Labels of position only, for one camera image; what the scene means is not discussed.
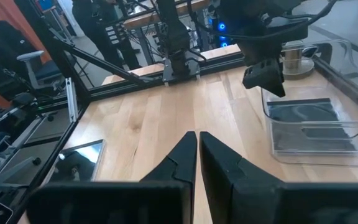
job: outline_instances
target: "floor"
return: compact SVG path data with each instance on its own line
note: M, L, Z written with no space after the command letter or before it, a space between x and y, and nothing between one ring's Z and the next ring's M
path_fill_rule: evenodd
M309 0L304 2L296 10L307 12L307 13L317 13L322 7L324 7L325 4L327 4L327 0ZM304 42L315 42L320 40L336 39L337 37L340 37L342 39L348 39L352 42L354 46L356 46L356 50L353 50L352 53L353 53L354 61L358 66L358 0L338 1L334 6L332 12L328 16L320 19L313 26L310 27L309 37L305 39ZM152 37L149 36L148 38L150 40L150 43L153 46L155 46ZM85 50L86 52L93 54L99 58L103 58L103 56L98 52L94 44L88 38L82 37L80 39L75 39L74 42L78 48ZM135 42L132 42L132 46L135 49L140 49L140 46ZM142 66L147 65L142 53L138 54L137 57L139 63ZM111 75L110 72L105 71L102 68L99 68L82 59L79 59L79 62L81 66L85 68L85 72L89 75L89 79L95 86L100 86L104 78ZM336 67L338 69L341 68L343 64L344 61L339 59L333 60L332 62L333 67ZM86 86L88 88L91 88L90 82L86 79L86 77L82 75L81 78L86 83ZM146 113L152 113L155 109L156 108L147 107ZM30 141L39 141L42 140L43 138L49 138L50 136L59 136L62 134L62 131L67 126L68 126L67 111L64 110L59 111L55 117L55 120L51 123L43 124L42 128L38 130L38 133L35 134ZM44 158L47 158L48 155L51 153L52 149L54 148L54 144L56 144L56 142L25 148L20 152L19 156L17 156L17 159L20 160L20 158L26 158L26 156L36 155L42 157L42 160L44 160ZM21 179L18 179L16 180L16 182L28 182L31 179L31 176L34 176L35 173L36 171L31 171L29 172L28 177L23 177Z

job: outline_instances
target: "black pants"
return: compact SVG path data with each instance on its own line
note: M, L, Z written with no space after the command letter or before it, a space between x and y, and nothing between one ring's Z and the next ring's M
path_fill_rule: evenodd
M127 63L130 70L140 68L135 51L132 48L129 39L123 40L122 42L113 45L110 43L104 28L98 25L96 22L96 18L85 15L82 10L88 9L73 6L74 18L80 25L84 34L89 39L91 39L91 41L102 53L105 61L123 69L121 59L117 52L117 49L119 49L122 53L122 56L124 57L125 63Z

